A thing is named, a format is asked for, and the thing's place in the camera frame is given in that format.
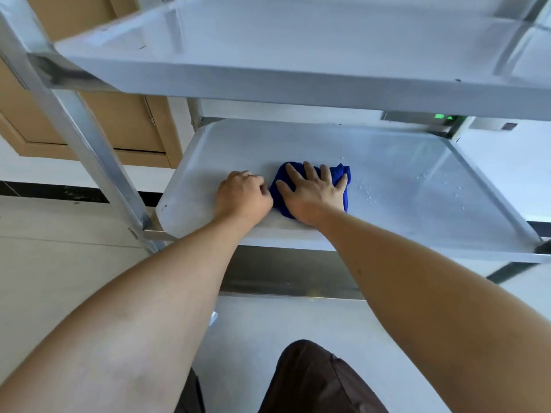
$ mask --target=blue microfiber towel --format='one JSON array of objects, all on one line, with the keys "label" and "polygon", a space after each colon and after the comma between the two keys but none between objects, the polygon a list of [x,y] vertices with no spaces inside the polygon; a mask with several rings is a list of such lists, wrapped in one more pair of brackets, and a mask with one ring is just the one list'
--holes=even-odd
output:
[{"label": "blue microfiber towel", "polygon": [[[285,217],[288,217],[290,219],[294,219],[294,217],[291,215],[289,210],[287,209],[287,206],[285,205],[285,202],[283,201],[283,197],[276,186],[276,181],[281,180],[287,183],[289,187],[291,187],[291,190],[295,190],[296,186],[291,181],[291,178],[289,177],[289,174],[287,173],[287,170],[285,169],[286,164],[291,164],[293,167],[302,175],[304,179],[306,179],[306,172],[304,171],[304,165],[300,162],[286,162],[282,166],[279,167],[277,170],[277,174],[275,175],[275,178],[272,182],[272,186],[270,187],[270,194],[272,194],[272,198],[274,200],[274,206],[275,208],[279,209],[282,215]],[[321,169],[318,167],[314,167],[314,169],[317,172],[317,176],[321,177]],[[333,185],[336,186],[337,183],[341,180],[341,177],[346,174],[348,175],[348,182],[347,187],[350,184],[350,180],[352,180],[352,175],[350,174],[350,167],[346,167],[342,165],[341,163],[336,167],[329,168],[331,171],[331,179],[333,180]],[[344,211],[348,212],[348,192],[345,189],[344,195],[343,195],[343,204],[344,204]]]}]

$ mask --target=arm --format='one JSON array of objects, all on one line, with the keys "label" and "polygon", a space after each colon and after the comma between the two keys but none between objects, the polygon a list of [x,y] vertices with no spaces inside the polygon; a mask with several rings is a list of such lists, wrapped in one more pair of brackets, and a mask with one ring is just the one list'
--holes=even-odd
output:
[{"label": "arm", "polygon": [[308,180],[279,191],[298,220],[341,256],[369,306],[454,413],[551,409],[551,324],[499,286],[450,259],[343,211],[333,187]]},{"label": "arm", "polygon": [[172,413],[225,269],[272,207],[264,179],[230,174],[216,214],[72,312],[0,387],[0,411]]}]

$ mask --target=upper shelf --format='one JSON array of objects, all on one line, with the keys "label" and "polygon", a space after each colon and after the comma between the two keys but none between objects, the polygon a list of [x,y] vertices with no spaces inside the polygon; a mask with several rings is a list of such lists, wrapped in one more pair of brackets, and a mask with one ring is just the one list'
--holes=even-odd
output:
[{"label": "upper shelf", "polygon": [[551,119],[551,33],[335,1],[176,0],[57,42],[124,92]]},{"label": "upper shelf", "polygon": [[[456,258],[543,262],[534,230],[449,141],[426,133],[331,124],[231,120],[196,132],[156,214],[183,237],[210,221],[218,184],[233,170],[271,183],[285,161],[342,162],[349,212]],[[272,210],[242,244],[332,250],[320,234]]]}]

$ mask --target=white tile floor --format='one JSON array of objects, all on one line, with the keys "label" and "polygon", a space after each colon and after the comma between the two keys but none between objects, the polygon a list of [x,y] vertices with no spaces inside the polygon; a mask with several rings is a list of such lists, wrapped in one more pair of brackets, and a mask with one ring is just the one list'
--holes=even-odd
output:
[{"label": "white tile floor", "polygon": [[[0,196],[0,381],[81,301],[146,256],[109,205]],[[550,274],[540,266],[505,288],[551,318]],[[281,351],[304,338],[345,359],[391,413],[448,412],[363,302],[231,296],[217,311],[194,362],[209,413],[256,411]]]}]

